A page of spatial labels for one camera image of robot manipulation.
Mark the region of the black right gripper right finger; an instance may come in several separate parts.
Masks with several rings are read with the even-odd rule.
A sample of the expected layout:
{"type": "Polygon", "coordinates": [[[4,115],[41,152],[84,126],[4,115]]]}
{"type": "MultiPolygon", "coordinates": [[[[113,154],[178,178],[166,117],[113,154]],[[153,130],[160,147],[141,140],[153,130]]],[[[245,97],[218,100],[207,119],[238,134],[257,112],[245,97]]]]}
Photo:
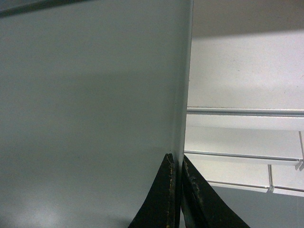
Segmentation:
{"type": "Polygon", "coordinates": [[[188,157],[182,164],[181,209],[187,228],[248,228],[214,191],[188,157]]]}

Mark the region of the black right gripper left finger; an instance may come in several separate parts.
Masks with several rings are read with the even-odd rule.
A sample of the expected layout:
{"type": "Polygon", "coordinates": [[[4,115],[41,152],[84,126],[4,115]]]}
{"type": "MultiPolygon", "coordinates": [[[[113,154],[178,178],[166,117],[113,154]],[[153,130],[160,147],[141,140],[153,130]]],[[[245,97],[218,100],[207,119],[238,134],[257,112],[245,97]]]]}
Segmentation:
{"type": "Polygon", "coordinates": [[[130,228],[175,227],[176,167],[171,153],[165,154],[147,197],[130,228]]]}

